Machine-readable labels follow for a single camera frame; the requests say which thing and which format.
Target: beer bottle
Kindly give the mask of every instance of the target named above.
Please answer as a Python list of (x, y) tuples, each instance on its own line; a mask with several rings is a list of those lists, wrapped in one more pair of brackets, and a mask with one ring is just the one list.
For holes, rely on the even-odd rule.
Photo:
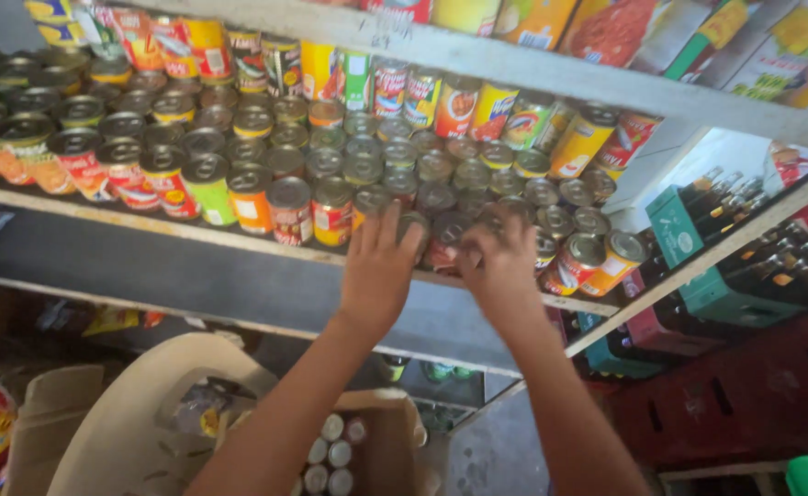
[(687, 205), (691, 203), (692, 200), (709, 191), (713, 186), (713, 181), (716, 180), (719, 174), (722, 174), (722, 167), (714, 167), (707, 171), (707, 174), (701, 175), (680, 190), (679, 196), (680, 199), (683, 200), (683, 204)]
[(763, 282), (786, 270), (784, 256), (773, 254), (767, 259), (724, 274), (722, 279), (734, 291), (747, 295), (763, 292)]
[(742, 172), (733, 172), (726, 176), (725, 179), (713, 183), (710, 190), (685, 204), (685, 210), (689, 213), (689, 217), (694, 219), (698, 215), (716, 209), (720, 200), (729, 194), (732, 186), (740, 181), (741, 177), (743, 177)]

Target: bottle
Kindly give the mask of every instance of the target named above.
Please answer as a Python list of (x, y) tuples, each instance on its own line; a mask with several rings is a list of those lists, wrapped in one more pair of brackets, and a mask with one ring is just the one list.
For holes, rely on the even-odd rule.
[(743, 177), (742, 172), (733, 172), (727, 175), (725, 179), (713, 183), (709, 191), (685, 204), (685, 210), (689, 213), (689, 217), (694, 219), (698, 215), (716, 209), (720, 200), (729, 194), (732, 186), (740, 181), (741, 177)]
[(783, 274), (785, 270), (783, 255), (773, 254), (767, 259), (724, 274), (722, 279), (732, 290), (753, 295), (763, 292), (764, 281)]
[(386, 365), (386, 377), (391, 382), (398, 382), (401, 374), (404, 373), (404, 368), (410, 363), (410, 358), (396, 355), (383, 355), (383, 364)]
[(692, 200), (703, 195), (713, 186), (713, 181), (722, 174), (722, 167), (714, 167), (707, 171), (707, 174), (701, 175), (689, 185), (679, 191), (679, 197), (683, 200), (683, 204), (689, 204)]

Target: canned food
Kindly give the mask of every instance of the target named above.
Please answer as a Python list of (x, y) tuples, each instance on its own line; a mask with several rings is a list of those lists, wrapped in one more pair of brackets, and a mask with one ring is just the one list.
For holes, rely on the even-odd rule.
[(611, 169), (624, 169), (663, 120), (637, 112), (623, 112), (616, 131), (600, 147), (596, 160), (608, 164)]
[(144, 130), (144, 143), (147, 148), (177, 145), (184, 134), (184, 127), (180, 123), (154, 123)]
[(270, 133), (269, 141), (276, 147), (303, 148), (309, 144), (309, 131), (297, 123), (278, 123)]
[(447, 74), (441, 86), (441, 96), (435, 121), (435, 133), (441, 138), (465, 136), (475, 113), (479, 79)]
[(299, 177), (277, 179), (269, 186), (269, 211), (275, 241), (300, 246), (312, 239), (309, 185)]
[(432, 17), (432, 0), (361, 0), (361, 10), (397, 21), (427, 24)]
[(139, 116), (148, 116), (153, 111), (153, 100), (156, 95), (143, 90), (134, 90), (123, 93), (111, 106), (117, 112), (134, 112)]
[(539, 140), (533, 147), (543, 153), (551, 153), (578, 113), (578, 101), (571, 98), (557, 98), (551, 105), (548, 123), (545, 124)]
[(331, 148), (313, 148), (306, 156), (306, 178), (315, 183), (322, 177), (340, 175), (343, 156)]
[(330, 100), (337, 96), (337, 51), (333, 45), (300, 40), (303, 96), (306, 100)]
[(269, 95), (299, 96), (303, 94), (300, 68), (300, 42), (296, 39), (263, 34), (260, 41), (263, 65), (269, 78)]
[(456, 202), (456, 210), (462, 212), (472, 219), (477, 219), (483, 213), (483, 208), (489, 203), (493, 203), (493, 196), (487, 191), (481, 190), (460, 190), (459, 201)]
[(467, 136), (457, 136), (447, 140), (447, 151), (461, 161), (481, 156), (481, 148), (477, 142)]
[(379, 122), (376, 128), (376, 136), (382, 141), (391, 141), (395, 138), (410, 140), (413, 134), (413, 126), (404, 118), (385, 118)]
[(649, 247), (636, 234), (612, 230), (605, 238), (606, 261), (584, 281), (578, 290), (592, 297), (603, 297), (618, 286), (640, 264), (649, 258)]
[(578, 177), (616, 128), (618, 113), (608, 107), (585, 105), (566, 128), (551, 156), (555, 177)]
[(327, 489), (329, 478), (327, 468), (324, 465), (310, 465), (306, 469), (306, 473), (303, 474), (303, 487), (306, 489), (307, 494), (321, 494)]
[(413, 170), (419, 152), (410, 141), (395, 139), (383, 145), (383, 155), (386, 157), (386, 167)]
[(152, 147), (141, 154), (140, 169), (153, 187), (159, 204), (173, 219), (195, 219), (200, 206), (187, 192), (181, 168), (187, 163), (186, 155), (178, 147)]
[(553, 295), (568, 297), (606, 260), (603, 244), (596, 238), (576, 233), (569, 236), (551, 262), (540, 284)]
[(443, 140), (437, 134), (430, 130), (419, 130), (410, 137), (410, 144), (416, 147), (416, 151), (420, 153), (428, 152), (429, 150), (443, 150)]
[(508, 169), (514, 163), (514, 152), (501, 141), (481, 144), (481, 162), (491, 169)]
[(214, 105), (233, 108), (237, 103), (238, 93), (229, 86), (205, 86), (199, 93), (199, 106), (202, 108), (214, 107)]
[(339, 50), (337, 55), (337, 98), (346, 110), (370, 112), (373, 103), (373, 72), (370, 55), (364, 52)]
[(383, 186), (386, 186), (393, 198), (401, 202), (401, 207), (404, 209), (413, 208), (418, 187), (416, 175), (413, 171), (386, 169), (386, 174), (383, 174)]
[(232, 77), (232, 55), (220, 21), (185, 18), (184, 33), (203, 82)]
[(582, 172), (580, 179), (585, 182), (587, 189), (594, 192), (594, 205), (597, 207), (604, 205), (618, 189), (615, 180), (603, 170), (586, 170)]
[(224, 156), (233, 167), (243, 164), (258, 163), (258, 159), (266, 152), (266, 145), (260, 140), (235, 137), (227, 143)]
[(267, 234), (273, 230), (266, 197), (272, 183), (273, 172), (265, 167), (233, 168), (227, 175), (227, 190), (242, 231)]
[(264, 138), (272, 132), (273, 115), (263, 107), (239, 108), (233, 118), (233, 132), (240, 138)]
[(592, 192), (581, 179), (567, 179), (560, 183), (560, 197), (563, 207), (575, 212), (580, 207), (594, 205), (594, 192)]
[(273, 113), (278, 123), (306, 125), (309, 105), (299, 96), (285, 96), (273, 103)]
[(191, 130), (180, 140), (181, 148), (190, 156), (220, 153), (227, 141), (221, 131), (210, 127)]
[(90, 65), (89, 77), (96, 83), (126, 87), (132, 77), (132, 66), (123, 57), (113, 60), (97, 58)]
[(27, 88), (9, 97), (9, 110), (13, 114), (48, 114), (60, 101), (61, 94), (54, 88)]
[(468, 125), (468, 136), (475, 141), (498, 140), (517, 95), (518, 89), (513, 86), (485, 81)]
[(119, 138), (101, 144), (95, 158), (129, 209), (153, 212), (159, 209), (159, 197), (140, 169), (140, 144), (131, 138)]
[(538, 277), (551, 265), (557, 255), (557, 241), (541, 227), (535, 229), (535, 276)]
[(519, 215), (526, 224), (535, 222), (535, 207), (519, 196), (500, 197), (498, 204)]
[(343, 468), (352, 460), (352, 446), (343, 440), (334, 441), (327, 450), (327, 460), (334, 468)]
[(499, 197), (520, 196), (527, 187), (527, 182), (511, 169), (499, 169), (493, 171), (489, 178), (489, 190)]
[(277, 145), (263, 153), (263, 163), (273, 172), (273, 177), (306, 176), (306, 159), (299, 148), (290, 145)]
[(379, 121), (367, 112), (347, 112), (343, 119), (343, 129), (349, 136), (366, 134), (373, 136), (379, 127)]
[(456, 166), (445, 152), (432, 150), (419, 157), (417, 171), (420, 181), (435, 181), (447, 184)]
[(339, 127), (315, 127), (309, 135), (309, 147), (312, 150), (330, 148), (343, 152), (346, 146), (346, 132)]
[(332, 413), (325, 419), (325, 424), (321, 426), (321, 438), (327, 442), (334, 442), (342, 437), (343, 428), (346, 423), (338, 413)]
[(230, 130), (233, 124), (233, 111), (222, 105), (202, 107), (192, 119), (193, 129), (217, 129), (221, 132)]
[(119, 43), (113, 23), (113, 8), (108, 6), (85, 5), (77, 3), (73, 6), (73, 17), (85, 34), (86, 41), (95, 55), (112, 60), (125, 57), (125, 49)]
[(346, 155), (367, 154), (379, 158), (383, 154), (383, 146), (372, 136), (359, 134), (346, 143)]
[(343, 177), (355, 186), (376, 185), (383, 177), (383, 164), (368, 154), (351, 154), (343, 161)]
[(46, 147), (54, 153), (58, 165), (70, 176), (73, 185), (89, 201), (112, 201), (117, 194), (95, 151), (101, 135), (90, 128), (67, 129), (49, 137)]
[(93, 83), (90, 85), (89, 91), (86, 93), (88, 96), (94, 96), (101, 99), (101, 101), (103, 101), (105, 104), (115, 101), (122, 94), (123, 90), (120, 89), (119, 86), (109, 85), (106, 83)]
[(94, 96), (72, 96), (60, 102), (52, 114), (65, 129), (96, 127), (104, 118), (104, 102)]
[(414, 129), (428, 129), (435, 122), (441, 96), (443, 72), (429, 67), (413, 67), (404, 93), (404, 119)]
[(392, 194), (381, 185), (361, 186), (354, 194), (352, 201), (352, 230), (358, 229), (368, 215), (379, 215), (392, 204)]
[(228, 174), (230, 163), (215, 153), (191, 156), (181, 170), (187, 190), (201, 206), (202, 218), (213, 226), (230, 226), (237, 220), (227, 190)]
[(236, 85), (243, 93), (265, 93), (269, 81), (260, 48), (260, 31), (227, 26), (236, 60)]
[(73, 20), (73, 10), (68, 0), (25, 0), (24, 8), (30, 17), (45, 22)]
[(454, 186), (458, 190), (486, 191), (492, 170), (483, 162), (476, 159), (463, 161), (454, 173)]
[(336, 100), (313, 100), (309, 104), (309, 124), (342, 127), (346, 108)]
[[(341, 177), (321, 178), (312, 196), (312, 217), (318, 242), (325, 246), (345, 244), (352, 236), (352, 186)], [(331, 446), (331, 458), (336, 445)]]
[(143, 117), (134, 112), (117, 112), (98, 122), (98, 132), (106, 141), (119, 138), (135, 138), (140, 140), (146, 128)]
[(523, 197), (535, 207), (556, 205), (560, 201), (560, 190), (544, 177), (534, 177), (527, 181), (523, 190)]
[(524, 179), (540, 178), (551, 170), (548, 155), (538, 150), (524, 150), (514, 159), (514, 172)]
[(154, 39), (159, 42), (165, 72), (172, 78), (199, 76), (199, 69), (186, 41), (184, 20), (166, 14), (156, 14), (152, 20), (150, 29)]
[(273, 109), (273, 99), (268, 93), (243, 93), (239, 96), (239, 110), (248, 107), (260, 107), (266, 110)]
[(410, 64), (390, 58), (373, 58), (373, 115), (388, 118), (401, 113), (404, 86)]
[(189, 123), (196, 117), (196, 104), (183, 93), (166, 93), (153, 101), (153, 117), (161, 123)]
[(456, 256), (460, 252), (462, 235), (475, 222), (462, 212), (444, 212), (432, 223), (432, 238), (422, 261), (435, 272), (457, 276)]
[(56, 65), (31, 73), (28, 78), (28, 84), (34, 87), (55, 88), (64, 96), (74, 96), (79, 93), (79, 89), (82, 87), (77, 73)]
[(61, 23), (34, 21), (37, 31), (53, 47), (81, 47), (86, 45), (86, 34), (82, 31), (82, 26), (75, 21), (65, 21)]
[(589, 234), (593, 237), (602, 237), (612, 229), (609, 218), (593, 207), (581, 207), (572, 215), (575, 231)]
[(165, 85), (165, 93), (179, 91), (191, 98), (196, 98), (202, 92), (202, 83), (196, 78), (172, 79)]
[(416, 194), (416, 210), (428, 219), (456, 208), (459, 196), (453, 187), (442, 183), (423, 183)]
[(501, 0), (435, 0), (432, 24), (460, 33), (490, 36)]
[(572, 216), (557, 205), (540, 207), (536, 212), (536, 218), (539, 221), (539, 227), (551, 234), (557, 241), (566, 238), (575, 230)]
[(40, 63), (26, 56), (11, 56), (0, 62), (0, 85), (27, 86), (28, 76), (40, 70)]
[(513, 150), (530, 149), (539, 141), (553, 103), (554, 97), (547, 93), (520, 92), (502, 130), (502, 141)]
[(146, 11), (111, 7), (110, 15), (117, 39), (135, 71), (162, 71), (165, 68), (163, 53), (153, 39), (152, 22)]

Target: red can label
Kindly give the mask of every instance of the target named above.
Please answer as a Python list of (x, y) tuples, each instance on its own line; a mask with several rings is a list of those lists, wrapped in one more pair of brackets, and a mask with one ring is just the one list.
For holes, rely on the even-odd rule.
[(398, 21), (425, 24), (432, 17), (432, 0), (361, 0), (361, 9)]
[(449, 244), (432, 237), (429, 249), (425, 251), (425, 262), (432, 266), (435, 272), (444, 276), (458, 276), (456, 268), (456, 255), (459, 250)]
[(373, 115), (378, 118), (397, 116), (404, 106), (407, 71), (379, 68), (373, 75)]
[(199, 204), (193, 201), (186, 192), (184, 180), (180, 172), (172, 174), (145, 174), (146, 181), (153, 187), (159, 204), (168, 217), (175, 219), (194, 219), (199, 216)]
[(72, 157), (57, 156), (58, 165), (70, 175), (73, 185), (89, 201), (112, 201), (117, 198), (107, 173), (89, 151)]
[(159, 197), (146, 181), (138, 164), (115, 165), (106, 170), (111, 184), (116, 186), (119, 196), (129, 209), (156, 210), (159, 207)]
[(552, 295), (568, 297), (597, 269), (598, 267), (588, 268), (578, 263), (564, 251), (551, 261), (548, 270), (544, 272), (542, 287)]
[(652, 118), (634, 112), (624, 112), (618, 119), (618, 127), (597, 152), (597, 157), (610, 167), (624, 169), (630, 159), (658, 129), (663, 118)]
[(289, 246), (300, 246), (312, 239), (310, 204), (299, 210), (270, 209), (273, 216), (275, 241)]

